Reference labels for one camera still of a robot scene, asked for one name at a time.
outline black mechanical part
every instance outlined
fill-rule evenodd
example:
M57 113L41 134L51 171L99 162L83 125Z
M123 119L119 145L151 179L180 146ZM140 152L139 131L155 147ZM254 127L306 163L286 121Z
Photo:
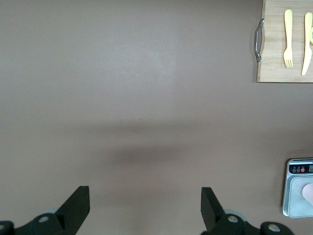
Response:
M294 235L280 223L264 222L257 229L237 215L226 214L212 188L202 188L201 213L207 229L201 235Z
M41 214L19 228L0 221L0 235L75 235L89 211L89 187L80 186L55 213Z

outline yellow fork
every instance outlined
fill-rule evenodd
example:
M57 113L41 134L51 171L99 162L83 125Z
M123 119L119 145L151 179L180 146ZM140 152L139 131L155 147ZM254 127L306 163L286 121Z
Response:
M285 11L285 29L286 29L287 48L284 52L284 61L285 61L287 68L291 68L293 67L293 62L292 62L292 48L291 48L292 11L290 9Z

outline wooden cutting board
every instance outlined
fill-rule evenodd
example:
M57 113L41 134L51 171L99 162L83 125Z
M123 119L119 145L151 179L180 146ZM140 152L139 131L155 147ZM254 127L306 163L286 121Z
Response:
M293 68L287 68L283 53L286 49L284 13L292 10ZM304 16L313 13L313 0L264 0L262 18L262 61L258 63L258 82L313 83L313 61L302 76L304 58Z

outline kitchen scale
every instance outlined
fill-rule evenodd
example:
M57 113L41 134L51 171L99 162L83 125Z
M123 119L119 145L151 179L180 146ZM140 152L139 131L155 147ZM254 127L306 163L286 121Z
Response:
M291 218L313 217L313 158L288 161L283 213Z

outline yellow knife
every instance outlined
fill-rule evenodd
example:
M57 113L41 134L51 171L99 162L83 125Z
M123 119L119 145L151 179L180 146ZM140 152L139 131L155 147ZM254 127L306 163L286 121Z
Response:
M304 17L304 28L305 28L305 49L304 49L304 60L302 67L302 75L304 76L309 68L310 61L312 58L312 50L310 48L310 30L312 28L312 13L308 12Z

